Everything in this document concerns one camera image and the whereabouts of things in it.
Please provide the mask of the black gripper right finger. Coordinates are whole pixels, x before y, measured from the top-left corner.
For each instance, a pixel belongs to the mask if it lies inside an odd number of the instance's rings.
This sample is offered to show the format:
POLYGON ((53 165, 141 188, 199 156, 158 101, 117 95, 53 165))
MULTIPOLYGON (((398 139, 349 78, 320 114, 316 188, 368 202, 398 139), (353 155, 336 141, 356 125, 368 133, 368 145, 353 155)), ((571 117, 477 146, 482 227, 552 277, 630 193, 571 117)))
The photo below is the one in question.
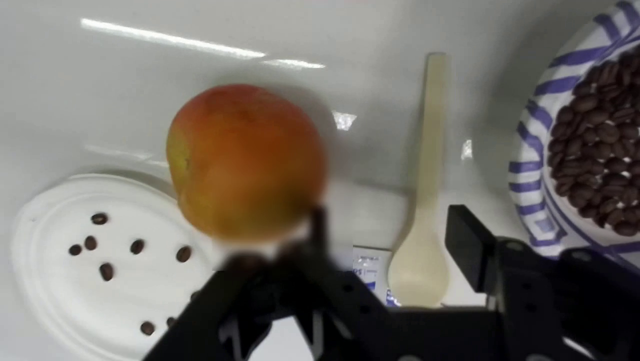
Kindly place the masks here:
POLYGON ((469 207, 446 217, 446 250, 488 297, 450 326, 446 361, 575 361, 563 326, 572 272, 519 238, 497 236, 469 207))

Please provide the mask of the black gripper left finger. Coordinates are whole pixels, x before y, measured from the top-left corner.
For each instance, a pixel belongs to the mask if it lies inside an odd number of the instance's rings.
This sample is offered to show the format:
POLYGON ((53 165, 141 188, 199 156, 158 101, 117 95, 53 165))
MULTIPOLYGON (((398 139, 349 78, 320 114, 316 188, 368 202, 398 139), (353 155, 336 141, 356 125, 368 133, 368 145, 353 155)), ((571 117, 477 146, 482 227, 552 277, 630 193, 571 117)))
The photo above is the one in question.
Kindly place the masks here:
POLYGON ((398 361, 384 303, 329 252, 329 211, 310 211, 305 238, 287 243, 299 280, 291 301, 314 361, 398 361))

